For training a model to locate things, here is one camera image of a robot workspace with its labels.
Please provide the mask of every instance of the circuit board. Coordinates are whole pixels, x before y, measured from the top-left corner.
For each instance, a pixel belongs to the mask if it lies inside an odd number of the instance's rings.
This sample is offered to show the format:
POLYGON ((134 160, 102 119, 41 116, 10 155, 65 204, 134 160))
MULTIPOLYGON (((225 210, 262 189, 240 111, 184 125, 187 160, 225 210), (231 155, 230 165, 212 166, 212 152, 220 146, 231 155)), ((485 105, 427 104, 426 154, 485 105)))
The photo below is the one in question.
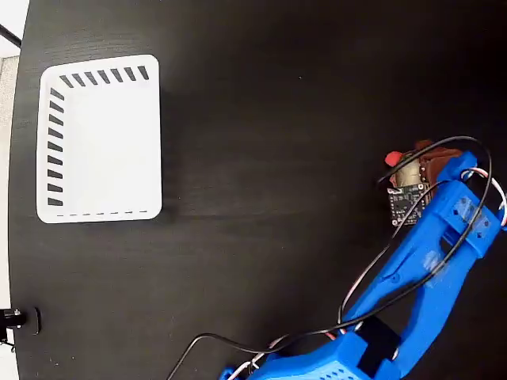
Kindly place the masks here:
MULTIPOLYGON (((409 186, 403 186, 400 188, 388 188, 387 194, 389 195, 389 205, 391 207, 391 223, 393 226, 397 226, 405 218, 406 212, 414 205, 415 202, 421 198, 426 189, 427 184, 412 184, 409 186)), ((417 207, 414 212, 408 217, 405 224, 412 225, 417 223, 422 215, 422 211, 426 208, 429 202, 429 197, 426 196, 417 207)))

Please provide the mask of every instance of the white basket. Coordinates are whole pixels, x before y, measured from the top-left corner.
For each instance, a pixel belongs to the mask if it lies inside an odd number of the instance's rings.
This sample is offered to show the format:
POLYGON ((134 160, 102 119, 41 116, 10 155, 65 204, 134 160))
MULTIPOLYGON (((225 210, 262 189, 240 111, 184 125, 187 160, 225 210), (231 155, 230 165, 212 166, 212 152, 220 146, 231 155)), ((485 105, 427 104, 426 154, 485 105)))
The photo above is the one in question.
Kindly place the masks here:
POLYGON ((157 59, 46 69, 36 166, 37 214, 46 223, 155 217, 162 208, 157 59))

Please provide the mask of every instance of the blue robotic arm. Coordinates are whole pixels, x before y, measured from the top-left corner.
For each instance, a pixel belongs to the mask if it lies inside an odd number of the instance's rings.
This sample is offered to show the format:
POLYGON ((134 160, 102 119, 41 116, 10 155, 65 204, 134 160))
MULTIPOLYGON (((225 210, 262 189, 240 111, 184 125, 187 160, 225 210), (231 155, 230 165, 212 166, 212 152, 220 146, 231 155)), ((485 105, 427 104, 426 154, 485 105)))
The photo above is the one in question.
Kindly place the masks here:
MULTIPOLYGON (((417 225, 345 315, 346 321, 367 313, 396 290, 416 283, 444 258, 442 241, 454 245, 479 204, 475 194, 461 181, 461 173, 476 164, 473 154, 466 152, 446 165, 439 181, 447 182, 439 187, 417 225)), ((248 380, 403 378, 444 327, 467 273, 477 259, 486 255, 500 229, 498 216, 484 207, 451 260, 418 289, 409 324, 401 336, 375 317, 369 318, 309 354, 285 358, 271 355, 248 380)))

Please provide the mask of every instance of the brown object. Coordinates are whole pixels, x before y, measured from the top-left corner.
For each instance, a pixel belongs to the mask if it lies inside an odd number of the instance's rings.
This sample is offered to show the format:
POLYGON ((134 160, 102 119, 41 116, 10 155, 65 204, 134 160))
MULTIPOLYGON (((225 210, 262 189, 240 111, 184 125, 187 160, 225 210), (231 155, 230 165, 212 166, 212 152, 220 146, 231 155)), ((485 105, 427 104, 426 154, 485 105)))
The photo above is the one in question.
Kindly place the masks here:
MULTIPOLYGON (((426 146, 432 144, 431 140, 422 140, 415 143, 415 149, 420 150, 426 146)), ((421 179, 428 182, 429 185, 436 183, 436 178, 440 174, 440 171, 447 165, 449 160, 453 157, 459 157, 463 152, 459 149, 448 149, 439 146, 434 150, 423 154, 419 158, 421 165, 421 179)))

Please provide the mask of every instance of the black tabletop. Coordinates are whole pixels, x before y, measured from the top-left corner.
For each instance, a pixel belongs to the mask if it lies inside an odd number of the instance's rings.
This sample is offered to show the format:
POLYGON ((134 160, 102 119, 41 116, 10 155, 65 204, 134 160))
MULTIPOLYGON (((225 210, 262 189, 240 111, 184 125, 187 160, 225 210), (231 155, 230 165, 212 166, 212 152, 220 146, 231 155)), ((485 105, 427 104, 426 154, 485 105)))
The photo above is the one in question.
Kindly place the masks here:
MULTIPOLYGON (((21 379, 158 380, 203 331, 265 346, 332 324, 392 231, 372 187, 386 152, 469 134, 507 181, 506 17, 504 2, 470 0, 32 1, 11 142, 10 281, 13 304, 39 306, 44 330, 16 334, 21 379), (160 62, 162 213, 42 223, 42 72, 136 54, 160 62)), ((506 244, 475 265, 408 378, 505 373, 506 244)), ((397 329, 400 308, 383 315, 397 329)), ((249 357, 202 343, 177 378, 214 379, 249 357)))

